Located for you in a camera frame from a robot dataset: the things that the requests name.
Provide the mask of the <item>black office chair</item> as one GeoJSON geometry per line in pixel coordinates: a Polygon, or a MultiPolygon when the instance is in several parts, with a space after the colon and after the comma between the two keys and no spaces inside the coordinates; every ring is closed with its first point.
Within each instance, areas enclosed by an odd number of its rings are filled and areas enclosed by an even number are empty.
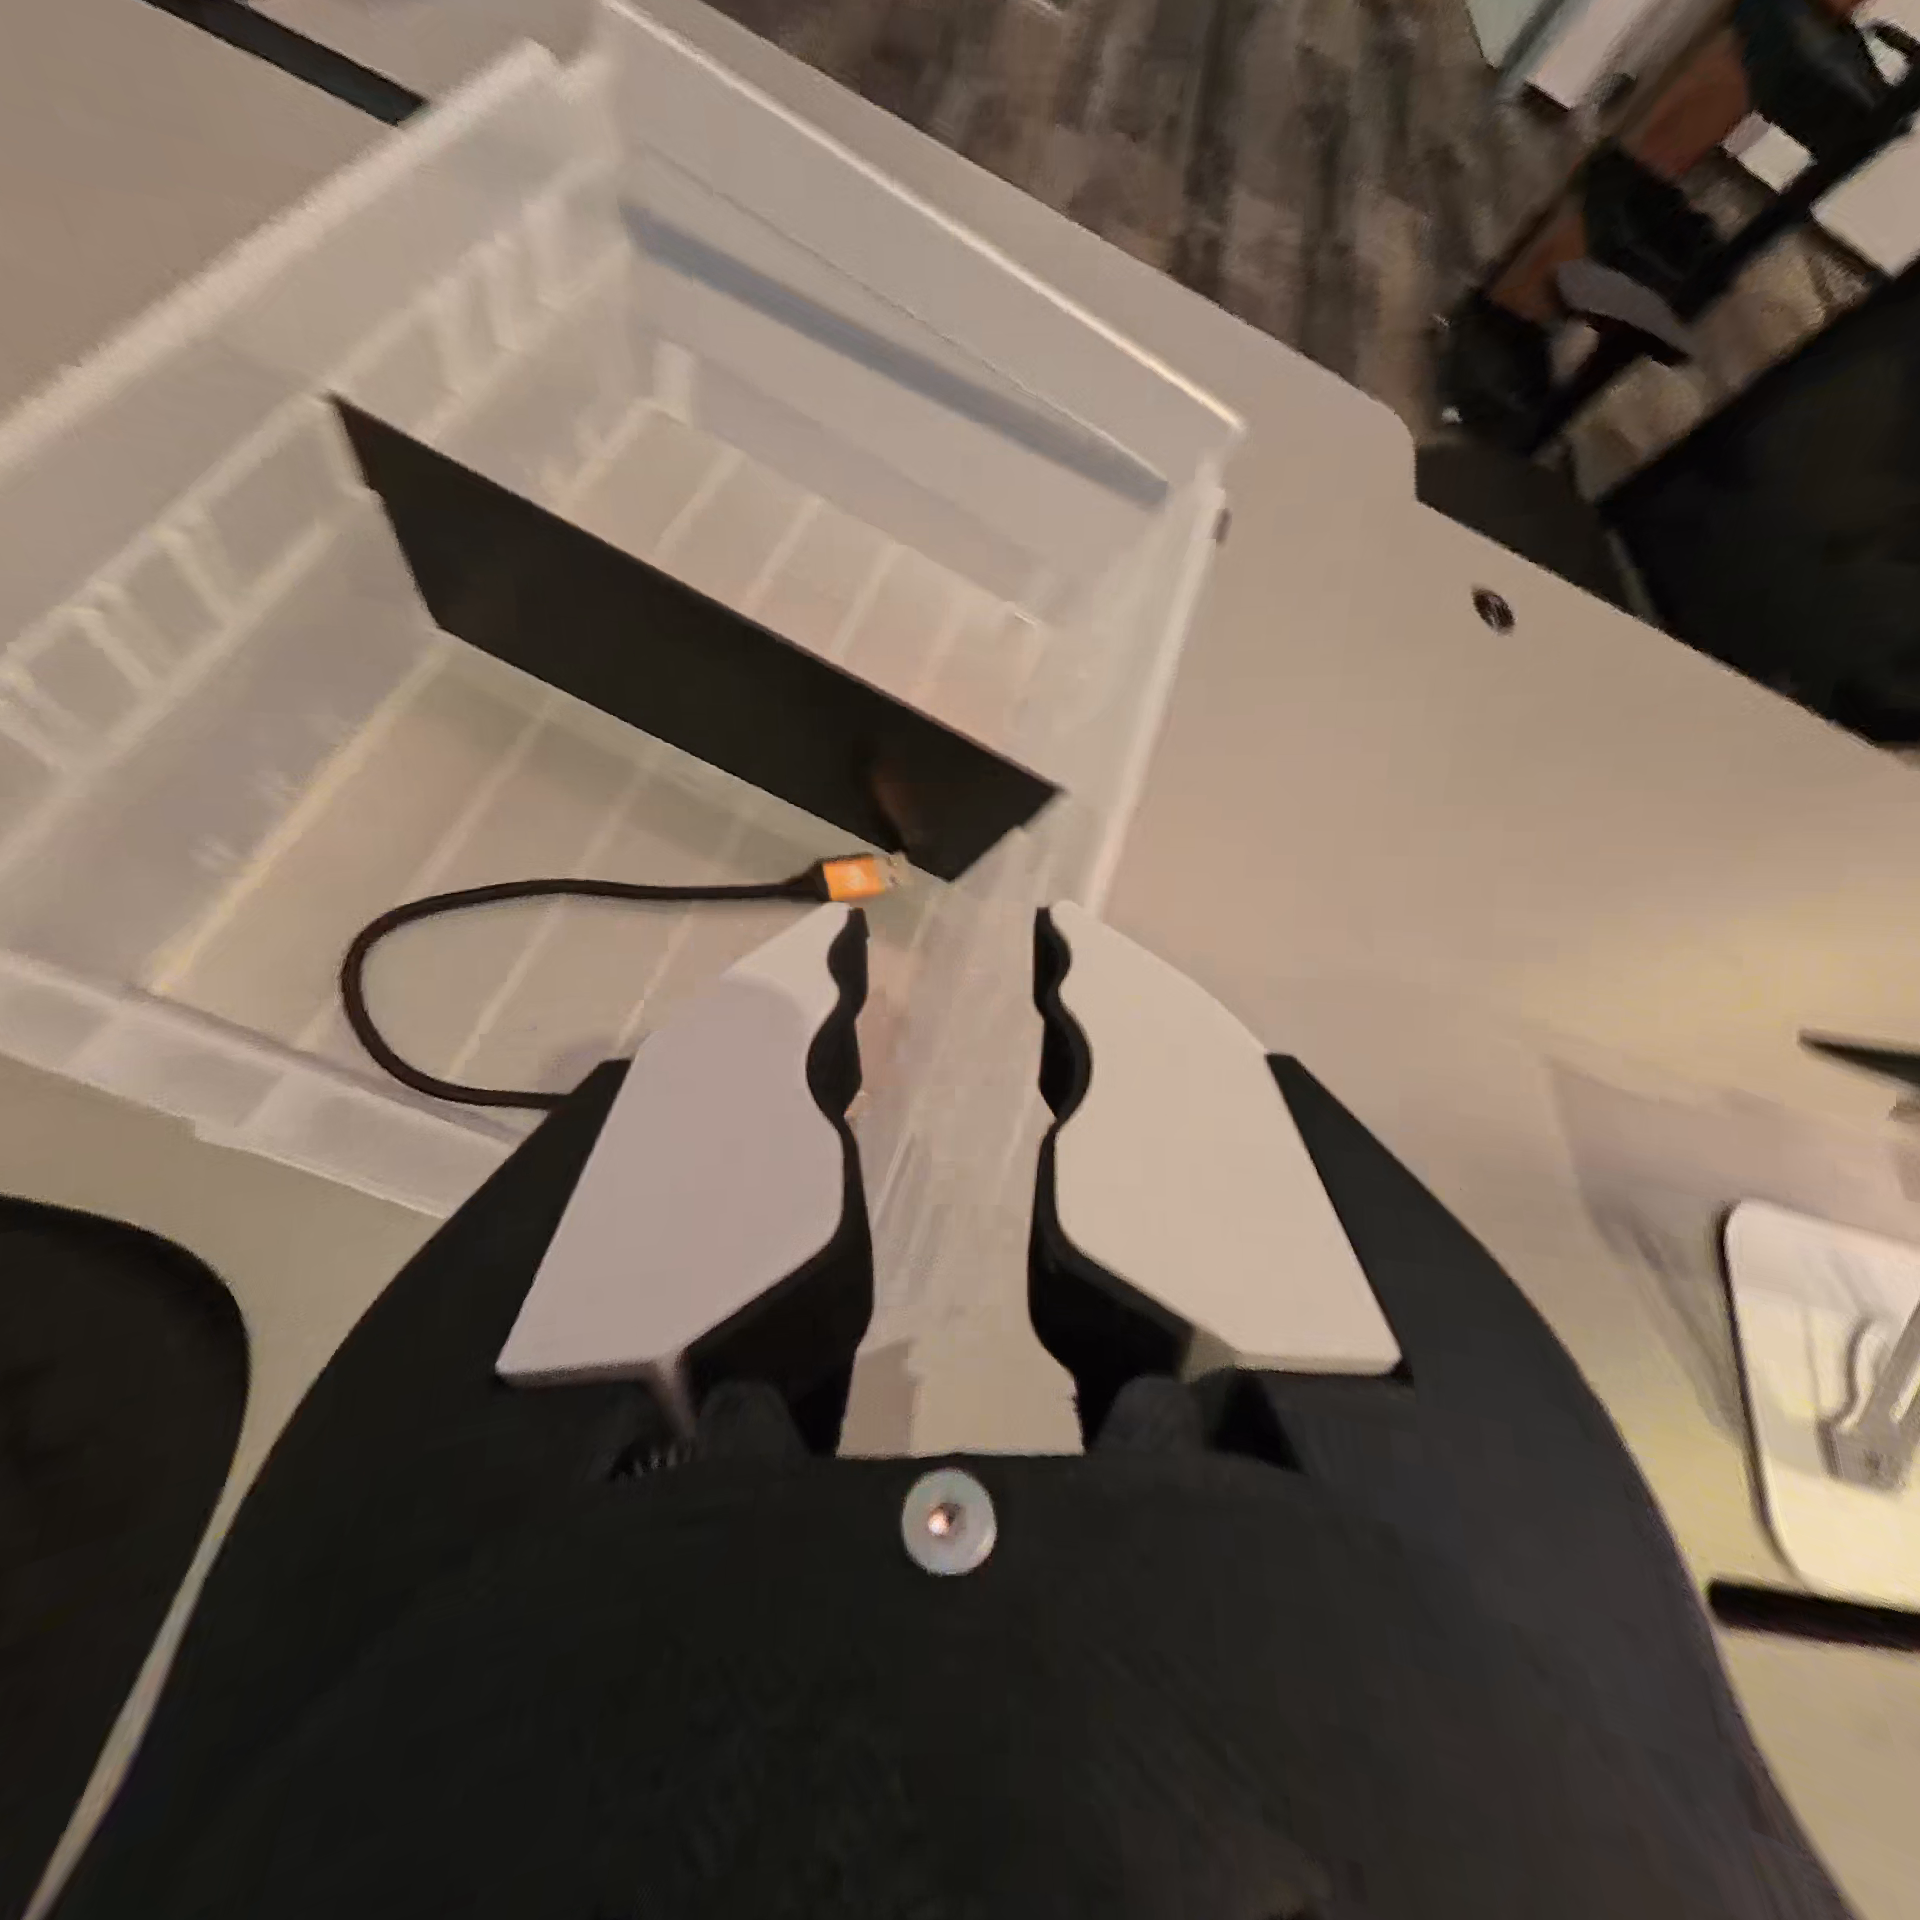
{"type": "Polygon", "coordinates": [[[1915,262],[1598,497],[1547,445],[1687,367],[1743,270],[1915,137],[1915,35],[1866,5],[1718,5],[1440,318],[1462,437],[1420,501],[1884,749],[1915,749],[1915,262]]]}

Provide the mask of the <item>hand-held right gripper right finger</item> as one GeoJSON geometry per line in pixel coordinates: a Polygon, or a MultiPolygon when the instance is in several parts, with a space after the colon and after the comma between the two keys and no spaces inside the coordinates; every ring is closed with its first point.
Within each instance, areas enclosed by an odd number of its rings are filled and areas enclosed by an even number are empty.
{"type": "Polygon", "coordinates": [[[1385,1310],[1267,1047],[1078,902],[1039,911],[1032,1326],[1090,1446],[1142,1377],[1387,1377],[1385,1310]]]}

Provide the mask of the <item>white charging pad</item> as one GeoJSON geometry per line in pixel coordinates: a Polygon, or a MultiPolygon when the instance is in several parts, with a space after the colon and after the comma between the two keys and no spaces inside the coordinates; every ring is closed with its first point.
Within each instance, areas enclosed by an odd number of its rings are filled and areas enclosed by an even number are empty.
{"type": "Polygon", "coordinates": [[[1919,1606],[1919,1249],[1743,1199],[1721,1225],[1760,1516],[1814,1593],[1919,1606]]]}

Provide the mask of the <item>clear plastic bin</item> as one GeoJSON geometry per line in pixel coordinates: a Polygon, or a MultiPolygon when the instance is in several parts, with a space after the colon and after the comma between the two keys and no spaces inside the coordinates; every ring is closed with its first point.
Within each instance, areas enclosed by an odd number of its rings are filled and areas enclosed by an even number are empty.
{"type": "Polygon", "coordinates": [[[446,1215],[536,1119],[352,1040],[379,909],[871,851],[439,631],[343,396],[1063,788],[960,880],[899,855],[855,1107],[850,1445],[1043,1446],[1033,919],[1110,891],[1246,420],[891,156],[599,5],[4,420],[4,1054],[446,1215]]]}

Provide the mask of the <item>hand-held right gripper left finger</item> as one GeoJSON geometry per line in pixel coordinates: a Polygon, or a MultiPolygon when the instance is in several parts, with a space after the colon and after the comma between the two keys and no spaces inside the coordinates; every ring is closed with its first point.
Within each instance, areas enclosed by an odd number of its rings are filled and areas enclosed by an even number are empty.
{"type": "Polygon", "coordinates": [[[814,907],[639,1045],[496,1355],[515,1387],[641,1383],[673,1420],[766,1384],[844,1445],[874,1319],[850,1107],[870,921],[814,907]]]}

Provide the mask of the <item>black cable orange plug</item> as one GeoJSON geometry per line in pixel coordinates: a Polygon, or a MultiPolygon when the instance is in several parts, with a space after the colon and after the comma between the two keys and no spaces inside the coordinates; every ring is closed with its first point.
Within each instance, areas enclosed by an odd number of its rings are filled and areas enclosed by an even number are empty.
{"type": "Polygon", "coordinates": [[[410,1062],[382,1032],[369,1006],[369,963],[386,939],[427,921],[491,909],[499,904],[531,904],[553,900],[590,900],[612,904],[867,904],[889,896],[902,881],[899,855],[847,852],[811,862],[780,880],[727,881],[641,881],[586,876],[553,876],[529,880],[494,880],[463,889],[446,889],[399,902],[361,926],[336,974],[343,1020],[360,1048],[399,1087],[480,1113],[556,1111],[564,1094],[543,1089],[478,1087],[456,1083],[410,1062]]]}

